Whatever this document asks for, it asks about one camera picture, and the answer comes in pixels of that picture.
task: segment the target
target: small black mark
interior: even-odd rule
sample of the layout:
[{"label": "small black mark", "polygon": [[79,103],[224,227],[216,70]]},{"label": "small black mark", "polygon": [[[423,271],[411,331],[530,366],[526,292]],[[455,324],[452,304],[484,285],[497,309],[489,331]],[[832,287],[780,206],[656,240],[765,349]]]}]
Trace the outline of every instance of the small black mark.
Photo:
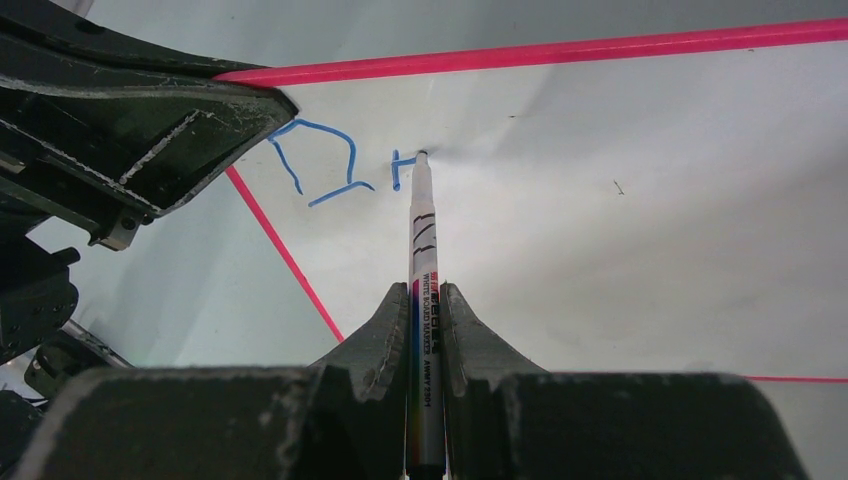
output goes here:
[{"label": "small black mark", "polygon": [[417,217],[415,217],[415,219],[412,221],[412,224],[413,224],[413,225],[415,225],[415,222],[417,222],[418,220],[424,220],[425,218],[433,218],[433,217],[435,217],[435,216],[436,216],[436,214],[435,214],[435,213],[428,213],[428,214],[425,214],[425,215],[418,215],[418,216],[417,216]]},{"label": "small black mark", "polygon": [[422,229],[421,229],[421,231],[420,231],[420,232],[418,232],[418,235],[416,235],[416,236],[415,236],[415,238],[413,238],[413,239],[412,239],[412,244],[414,245],[414,244],[415,244],[415,241],[416,241],[416,240],[418,240],[418,237],[420,237],[420,236],[421,236],[421,234],[423,234],[424,232],[426,232],[428,228],[430,228],[430,227],[435,227],[435,226],[436,226],[436,224],[435,224],[435,223],[431,223],[430,225],[427,225],[426,227],[422,228]]},{"label": "small black mark", "polygon": [[416,248],[412,251],[412,256],[414,257],[416,253],[426,252],[427,250],[431,250],[436,248],[435,245],[427,245],[426,247]]}]

